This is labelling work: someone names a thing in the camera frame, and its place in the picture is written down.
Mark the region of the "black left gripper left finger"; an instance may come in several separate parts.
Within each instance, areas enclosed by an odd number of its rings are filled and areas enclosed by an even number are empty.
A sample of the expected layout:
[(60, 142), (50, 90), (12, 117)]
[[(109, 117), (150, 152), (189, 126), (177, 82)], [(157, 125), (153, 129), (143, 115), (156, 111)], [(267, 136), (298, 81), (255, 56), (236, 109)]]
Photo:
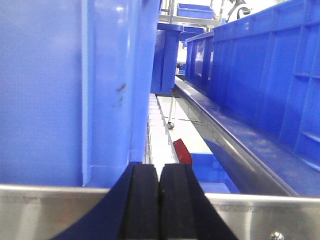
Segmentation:
[(154, 166), (131, 163), (97, 205), (54, 239), (157, 240), (158, 200)]

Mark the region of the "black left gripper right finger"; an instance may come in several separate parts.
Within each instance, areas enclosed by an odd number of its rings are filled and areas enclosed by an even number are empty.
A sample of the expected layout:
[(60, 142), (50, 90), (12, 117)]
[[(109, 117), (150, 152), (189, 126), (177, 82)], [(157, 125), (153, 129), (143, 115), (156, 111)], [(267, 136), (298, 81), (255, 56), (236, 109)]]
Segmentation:
[(161, 240), (236, 240), (190, 164), (166, 164), (159, 182)]

